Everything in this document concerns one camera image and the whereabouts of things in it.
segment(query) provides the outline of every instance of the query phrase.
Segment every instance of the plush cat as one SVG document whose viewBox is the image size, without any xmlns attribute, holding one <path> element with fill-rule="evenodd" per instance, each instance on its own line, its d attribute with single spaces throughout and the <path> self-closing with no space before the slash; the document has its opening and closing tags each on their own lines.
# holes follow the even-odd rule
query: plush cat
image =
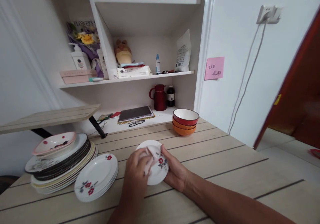
<svg viewBox="0 0 320 224">
<path fill-rule="evenodd" d="M 117 47 L 114 52 L 116 54 L 116 58 L 120 64 L 130 64 L 132 63 L 132 53 L 130 48 L 128 47 L 128 42 L 126 40 L 121 41 L 117 40 Z"/>
</svg>

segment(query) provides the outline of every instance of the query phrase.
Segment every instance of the floor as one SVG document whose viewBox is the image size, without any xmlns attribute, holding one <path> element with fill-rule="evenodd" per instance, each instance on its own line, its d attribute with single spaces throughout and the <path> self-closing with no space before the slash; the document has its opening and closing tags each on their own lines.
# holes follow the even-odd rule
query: floor
<svg viewBox="0 0 320 224">
<path fill-rule="evenodd" d="M 309 154 L 310 149 L 315 148 L 267 128 L 257 151 L 279 165 L 292 169 L 301 179 L 320 186 L 320 159 Z"/>
</svg>

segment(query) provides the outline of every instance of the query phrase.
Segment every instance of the eyeglasses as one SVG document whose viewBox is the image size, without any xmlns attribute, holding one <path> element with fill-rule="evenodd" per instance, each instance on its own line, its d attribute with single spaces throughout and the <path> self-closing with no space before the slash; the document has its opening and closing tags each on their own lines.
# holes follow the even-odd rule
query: eyeglasses
<svg viewBox="0 0 320 224">
<path fill-rule="evenodd" d="M 144 122 L 145 122 L 145 120 L 131 122 L 131 123 L 129 123 L 129 127 L 133 127 L 135 125 L 138 125 L 138 124 L 141 124 L 141 123 L 144 123 Z"/>
</svg>

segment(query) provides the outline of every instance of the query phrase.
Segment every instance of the plate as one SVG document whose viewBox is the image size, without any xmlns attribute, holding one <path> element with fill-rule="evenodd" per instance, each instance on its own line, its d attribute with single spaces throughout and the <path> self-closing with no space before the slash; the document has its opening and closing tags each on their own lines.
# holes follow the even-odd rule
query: plate
<svg viewBox="0 0 320 224">
<path fill-rule="evenodd" d="M 91 196 L 89 196 L 87 198 L 79 198 L 78 196 L 77 196 L 77 198 L 82 202 L 91 202 L 91 201 L 94 201 L 94 200 L 98 199 L 99 197 L 101 197 L 103 194 L 105 194 L 109 190 L 109 188 L 114 183 L 114 181 L 115 181 L 115 179 L 116 179 L 116 177 L 118 175 L 118 170 L 119 169 L 117 167 L 117 170 L 114 173 L 114 176 L 113 176 L 112 180 L 110 181 L 110 183 L 103 190 L 101 190 L 100 192 L 97 192 L 95 194 L 92 194 Z"/>
<path fill-rule="evenodd" d="M 100 155 L 92 160 L 85 166 L 76 180 L 76 196 L 83 199 L 94 192 L 103 190 L 113 179 L 117 168 L 118 160 L 110 153 Z"/>
<path fill-rule="evenodd" d="M 53 151 L 49 154 L 46 154 L 46 155 L 41 155 L 41 156 L 38 156 L 38 157 L 41 157 L 41 158 L 54 158 L 54 157 L 58 157 L 58 156 L 61 156 L 63 154 L 66 154 L 67 152 L 70 152 L 72 149 L 73 149 L 73 145 L 74 145 L 74 142 L 72 142 L 70 145 L 64 147 L 64 148 L 61 148 L 59 150 L 56 150 L 56 151 Z"/>
<path fill-rule="evenodd" d="M 38 188 L 45 188 L 45 187 L 48 187 L 48 186 L 53 186 L 57 183 L 60 183 L 62 181 L 64 181 L 65 179 L 67 179 L 68 177 L 70 177 L 72 174 L 74 174 L 77 170 L 79 170 L 80 168 L 82 168 L 87 162 L 88 160 L 90 159 L 90 157 L 92 157 L 93 153 L 94 153 L 94 150 L 95 150 L 95 146 L 93 143 L 91 143 L 91 149 L 89 151 L 89 153 L 86 155 L 86 157 L 78 164 L 76 165 L 75 167 L 73 167 L 72 169 L 70 169 L 69 171 L 67 171 L 66 173 L 54 178 L 54 179 L 51 179 L 51 180 L 48 180 L 48 181 L 38 181 L 33 175 L 31 176 L 31 184 L 34 186 L 34 187 L 38 187 Z"/>
<path fill-rule="evenodd" d="M 45 172 L 45 173 L 36 173 L 33 176 L 39 181 L 47 181 L 51 180 L 61 174 L 67 172 L 68 170 L 72 169 L 75 165 L 77 165 L 81 160 L 88 154 L 91 149 L 91 144 L 85 147 L 85 149 L 77 155 L 76 158 L 73 158 L 71 161 L 66 162 L 63 166 L 59 168 L 55 168 L 53 171 Z"/>
<path fill-rule="evenodd" d="M 57 183 L 57 184 L 54 184 L 54 185 L 52 185 L 52 186 L 48 186 L 48 187 L 44 187 L 44 188 L 42 188 L 42 187 L 36 187 L 36 186 L 34 186 L 34 185 L 33 185 L 33 187 L 36 188 L 37 190 L 41 190 L 41 192 L 48 192 L 48 191 L 56 190 L 56 189 L 58 189 L 58 188 L 60 188 L 60 187 L 62 187 L 62 186 L 65 186 L 67 183 L 71 184 L 71 183 L 73 183 L 73 182 L 77 179 L 77 177 L 78 177 L 78 175 L 80 174 L 82 168 L 85 167 L 85 165 L 86 165 L 87 163 L 89 163 L 92 159 L 94 159 L 97 155 L 98 155 L 98 150 L 95 151 L 94 155 L 93 155 L 89 160 L 87 160 L 87 162 L 86 162 L 81 168 L 79 168 L 78 170 L 76 170 L 72 175 L 70 175 L 70 176 L 69 176 L 68 178 L 66 178 L 65 180 L 63 180 L 63 181 L 61 181 L 61 182 L 59 182 L 59 183 Z"/>
<path fill-rule="evenodd" d="M 25 171 L 27 173 L 32 174 L 35 172 L 43 171 L 49 167 L 52 167 L 62 162 L 63 160 L 67 159 L 72 154 L 74 154 L 76 151 L 78 151 L 86 143 L 86 140 L 87 140 L 87 135 L 85 133 L 78 133 L 74 141 L 74 148 L 71 151 L 55 158 L 41 158 L 38 156 L 33 156 L 27 162 L 25 166 Z"/>
<path fill-rule="evenodd" d="M 80 156 L 81 154 L 83 154 L 84 152 L 85 152 L 85 153 L 88 153 L 88 150 L 87 150 L 87 149 L 88 149 L 88 148 L 90 149 L 90 147 L 91 147 L 90 141 L 87 140 L 87 141 L 85 142 L 85 144 L 83 144 L 82 147 L 81 147 L 79 150 L 77 150 L 74 154 L 72 154 L 72 155 L 71 155 L 70 157 L 68 157 L 67 159 L 65 159 L 65 160 L 63 160 L 62 162 L 60 162 L 60 163 L 58 163 L 58 164 L 56 164 L 56 165 L 54 165 L 54 166 L 52 166 L 52 167 L 49 167 L 49 168 L 47 168 L 47 169 L 45 169 L 45 170 L 43 170 L 43 171 L 33 172 L 32 174 L 33 174 L 33 175 L 43 175 L 43 176 L 48 175 L 48 174 L 52 174 L 52 173 L 60 170 L 61 168 L 69 165 L 70 163 L 73 163 L 74 160 L 78 159 L 79 156 Z"/>
<path fill-rule="evenodd" d="M 47 155 L 70 145 L 76 138 L 75 132 L 65 132 L 47 137 L 33 150 L 32 155 Z"/>
<path fill-rule="evenodd" d="M 95 154 L 93 155 L 93 157 L 89 160 L 91 161 L 92 159 L 94 159 L 95 157 L 97 157 L 98 155 L 98 149 L 95 151 Z M 56 191 L 59 191 L 65 187 L 68 187 L 69 185 L 71 185 L 72 183 L 75 182 L 75 180 L 77 179 L 79 173 L 80 173 L 81 169 L 75 173 L 73 176 L 71 176 L 69 179 L 67 179 L 66 181 L 59 183 L 55 186 L 49 187 L 49 188 L 36 188 L 36 191 L 40 194 L 51 194 L 54 193 Z"/>
<path fill-rule="evenodd" d="M 148 185 L 153 186 L 161 183 L 164 178 L 166 177 L 169 165 L 167 159 L 163 156 L 161 152 L 161 143 L 155 140 L 147 140 L 141 143 L 136 150 L 140 148 L 147 147 L 150 149 L 151 152 L 157 155 L 157 162 L 151 167 L 151 174 L 148 178 Z"/>
</svg>

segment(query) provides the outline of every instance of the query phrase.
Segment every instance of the door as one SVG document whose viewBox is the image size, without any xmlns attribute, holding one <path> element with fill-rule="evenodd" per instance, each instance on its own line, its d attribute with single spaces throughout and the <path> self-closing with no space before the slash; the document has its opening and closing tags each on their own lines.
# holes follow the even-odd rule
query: door
<svg viewBox="0 0 320 224">
<path fill-rule="evenodd" d="M 254 147 L 267 127 L 320 148 L 320 11 L 304 38 Z"/>
</svg>

